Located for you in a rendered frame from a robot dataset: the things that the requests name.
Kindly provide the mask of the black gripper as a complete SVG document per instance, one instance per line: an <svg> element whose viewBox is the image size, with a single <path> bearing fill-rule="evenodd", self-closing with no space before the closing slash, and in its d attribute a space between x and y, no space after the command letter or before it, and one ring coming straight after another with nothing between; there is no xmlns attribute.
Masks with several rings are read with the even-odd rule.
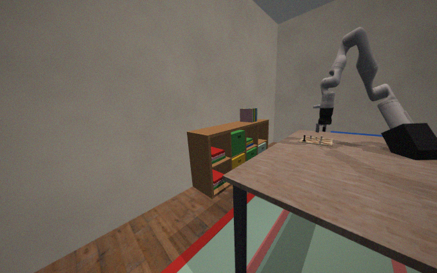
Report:
<svg viewBox="0 0 437 273"><path fill-rule="evenodd" d="M320 118L318 123L316 124L316 132L319 133L319 126L323 126L323 132L326 131L326 125L330 125L332 122L334 101L333 100L325 100L321 101L320 106L313 106L313 108L320 108Z"/></svg>

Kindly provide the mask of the wooden chessboard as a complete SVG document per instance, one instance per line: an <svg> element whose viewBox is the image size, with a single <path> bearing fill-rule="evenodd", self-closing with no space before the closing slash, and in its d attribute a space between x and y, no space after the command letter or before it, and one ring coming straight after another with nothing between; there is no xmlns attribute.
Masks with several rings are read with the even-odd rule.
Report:
<svg viewBox="0 0 437 273"><path fill-rule="evenodd" d="M310 136L306 136L305 137L306 141L304 142L303 141L304 137L302 137L299 142L308 143L308 144L318 144L319 145L319 143L320 143L319 141L320 141L321 138L317 137L317 140L315 140L316 137L311 137L311 138L312 138L312 140L310 140ZM323 145L323 146L332 146L333 145L333 139L322 138L321 145Z"/></svg>

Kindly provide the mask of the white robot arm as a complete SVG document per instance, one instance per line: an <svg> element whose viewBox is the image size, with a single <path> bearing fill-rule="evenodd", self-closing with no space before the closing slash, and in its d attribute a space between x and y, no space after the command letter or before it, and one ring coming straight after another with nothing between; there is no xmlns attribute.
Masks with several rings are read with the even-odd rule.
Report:
<svg viewBox="0 0 437 273"><path fill-rule="evenodd" d="M373 88L373 80L378 71L378 65L371 51L367 33L362 27L353 30L342 38L336 59L329 71L332 77L324 78L320 83L322 101L335 99L335 93L329 91L329 88L335 88L339 85L342 71L347 63L346 53L355 45L357 45L359 51L356 69L364 82L369 99L377 101L387 97L378 104L378 109L389 128L392 129L401 124L413 124L414 122L403 109L388 84Z"/></svg>

